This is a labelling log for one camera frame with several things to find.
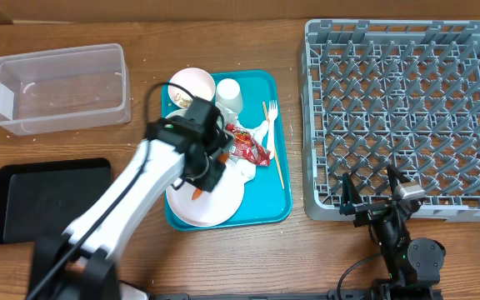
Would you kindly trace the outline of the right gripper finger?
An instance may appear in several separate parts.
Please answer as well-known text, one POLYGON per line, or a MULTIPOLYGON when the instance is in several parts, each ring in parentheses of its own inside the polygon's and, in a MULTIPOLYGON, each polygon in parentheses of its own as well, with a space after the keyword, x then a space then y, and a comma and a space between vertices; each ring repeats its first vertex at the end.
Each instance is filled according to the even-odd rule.
POLYGON ((339 213, 342 215, 353 215, 357 212, 357 205, 362 205, 363 201, 353 183, 350 175, 345 172, 342 175, 342 199, 340 202, 339 213))
POLYGON ((386 166, 386 171, 387 171, 389 186, 392 193, 395 192, 396 187, 399 183, 410 182, 410 180, 407 177, 405 177, 400 171, 398 171, 396 167, 392 164, 388 164, 386 166))

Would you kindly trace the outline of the orange carrot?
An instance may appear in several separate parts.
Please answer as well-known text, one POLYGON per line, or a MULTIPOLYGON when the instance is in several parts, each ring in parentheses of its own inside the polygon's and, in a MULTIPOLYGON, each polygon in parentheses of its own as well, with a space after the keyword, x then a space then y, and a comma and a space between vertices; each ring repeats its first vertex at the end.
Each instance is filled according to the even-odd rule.
MULTIPOLYGON (((220 163, 225 163, 229 158, 229 154, 228 153, 223 153, 221 154, 217 160, 220 162, 220 163)), ((198 199, 203 193, 203 190, 199 189, 199 188, 196 188, 195 191, 193 192, 192 194, 192 200, 196 200, 198 199)))

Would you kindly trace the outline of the white bowl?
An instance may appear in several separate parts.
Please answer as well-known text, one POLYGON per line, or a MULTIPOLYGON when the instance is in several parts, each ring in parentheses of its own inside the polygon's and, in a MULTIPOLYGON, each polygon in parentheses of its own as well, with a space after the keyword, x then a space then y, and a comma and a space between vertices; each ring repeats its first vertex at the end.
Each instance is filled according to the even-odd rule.
POLYGON ((184 118, 185 114, 187 112, 187 109, 178 109, 176 111, 170 112, 165 119, 168 121, 176 121, 180 118, 184 118))

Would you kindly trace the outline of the red snack wrapper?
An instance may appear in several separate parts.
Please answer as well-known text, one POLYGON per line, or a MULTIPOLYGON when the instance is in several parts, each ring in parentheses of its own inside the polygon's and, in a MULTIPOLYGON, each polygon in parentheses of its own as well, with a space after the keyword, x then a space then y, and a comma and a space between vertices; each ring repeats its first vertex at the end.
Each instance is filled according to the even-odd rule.
POLYGON ((257 142, 251 133, 232 123, 228 123, 225 129, 234 137, 233 145, 229 150, 233 156, 258 166, 270 165, 269 151, 260 142, 257 142))

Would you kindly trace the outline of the pink bowl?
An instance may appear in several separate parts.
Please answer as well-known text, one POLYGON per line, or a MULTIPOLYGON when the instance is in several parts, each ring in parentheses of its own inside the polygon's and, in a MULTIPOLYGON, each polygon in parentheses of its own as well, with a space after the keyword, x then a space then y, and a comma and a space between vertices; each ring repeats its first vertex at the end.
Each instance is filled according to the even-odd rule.
MULTIPOLYGON (((201 68, 184 68, 175 73, 170 82, 188 90, 194 97, 212 101, 215 96, 216 84, 214 79, 201 68)), ((172 102, 180 108, 188 108, 193 101, 186 92, 178 87, 169 86, 168 95, 172 102)))

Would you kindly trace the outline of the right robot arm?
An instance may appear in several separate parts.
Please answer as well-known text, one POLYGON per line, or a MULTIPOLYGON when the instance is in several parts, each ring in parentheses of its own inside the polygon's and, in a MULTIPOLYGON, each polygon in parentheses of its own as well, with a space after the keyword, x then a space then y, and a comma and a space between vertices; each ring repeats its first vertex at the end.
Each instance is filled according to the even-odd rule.
POLYGON ((368 227, 370 238, 380 252, 354 263, 339 278, 336 296, 344 299, 342 285, 355 268, 383 258, 388 279, 375 279, 361 292, 362 299, 441 299, 434 285, 440 282, 446 249, 438 241, 420 237, 412 239, 405 222, 416 213, 425 199, 423 187, 405 177, 393 165, 387 165, 392 196, 388 200, 364 203, 350 175, 342 175, 342 201, 339 212, 354 216, 353 225, 368 227))

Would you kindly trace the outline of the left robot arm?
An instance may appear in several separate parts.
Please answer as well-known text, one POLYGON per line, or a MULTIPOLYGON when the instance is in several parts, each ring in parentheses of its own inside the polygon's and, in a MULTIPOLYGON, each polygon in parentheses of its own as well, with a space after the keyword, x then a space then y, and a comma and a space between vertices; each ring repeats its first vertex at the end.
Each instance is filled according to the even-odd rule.
POLYGON ((107 191, 60 237, 36 242, 27 298, 149 299, 149 292, 118 276, 128 241, 167 188, 189 184, 211 192, 232 142, 220 110, 201 98, 182 116, 148 123, 131 162, 107 191))

